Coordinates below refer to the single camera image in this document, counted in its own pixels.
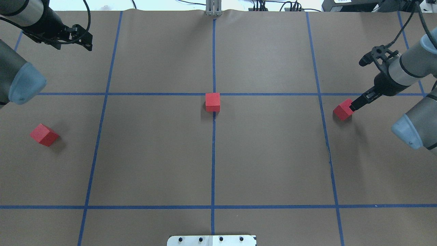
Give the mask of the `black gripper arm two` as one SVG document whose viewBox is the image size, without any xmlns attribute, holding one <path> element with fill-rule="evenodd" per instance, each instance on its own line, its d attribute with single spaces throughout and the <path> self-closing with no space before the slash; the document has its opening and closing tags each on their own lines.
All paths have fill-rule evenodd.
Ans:
<svg viewBox="0 0 437 246">
<path fill-rule="evenodd" d="M 385 73 L 380 72 L 373 80 L 373 87 L 355 99 L 349 108 L 352 111 L 357 111 L 365 105 L 370 104 L 378 99 L 380 95 L 395 96 L 399 92 L 398 84 L 396 84 L 395 81 L 393 81 Z"/>
</svg>

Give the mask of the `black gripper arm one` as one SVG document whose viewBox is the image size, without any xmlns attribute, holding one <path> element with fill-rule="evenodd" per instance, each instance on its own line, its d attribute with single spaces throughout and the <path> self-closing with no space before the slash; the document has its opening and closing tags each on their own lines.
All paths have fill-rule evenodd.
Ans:
<svg viewBox="0 0 437 246">
<path fill-rule="evenodd" d="M 70 42 L 83 46 L 87 51 L 92 51 L 93 36 L 81 25 L 73 25 L 71 33 L 67 32 L 68 26 L 64 25 L 61 18 L 52 9 L 32 10 L 32 40 L 37 43 L 50 44 L 60 48 L 58 41 Z"/>
</svg>

